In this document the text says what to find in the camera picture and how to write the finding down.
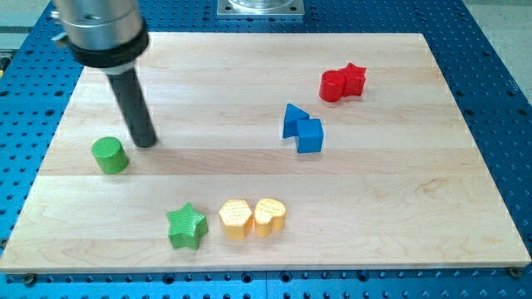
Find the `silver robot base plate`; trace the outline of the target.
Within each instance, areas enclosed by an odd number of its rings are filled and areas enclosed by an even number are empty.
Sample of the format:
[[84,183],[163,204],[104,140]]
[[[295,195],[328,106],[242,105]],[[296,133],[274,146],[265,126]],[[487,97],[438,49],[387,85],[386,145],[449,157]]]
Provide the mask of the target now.
[[218,0],[219,17],[302,17],[304,0]]

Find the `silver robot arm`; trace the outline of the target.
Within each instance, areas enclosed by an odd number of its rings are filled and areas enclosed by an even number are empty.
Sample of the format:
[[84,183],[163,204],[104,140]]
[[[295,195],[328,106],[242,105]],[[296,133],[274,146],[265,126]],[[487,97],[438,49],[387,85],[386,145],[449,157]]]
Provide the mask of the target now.
[[149,45],[137,0],[53,0],[51,17],[63,32],[52,38],[84,66],[108,75],[130,70]]

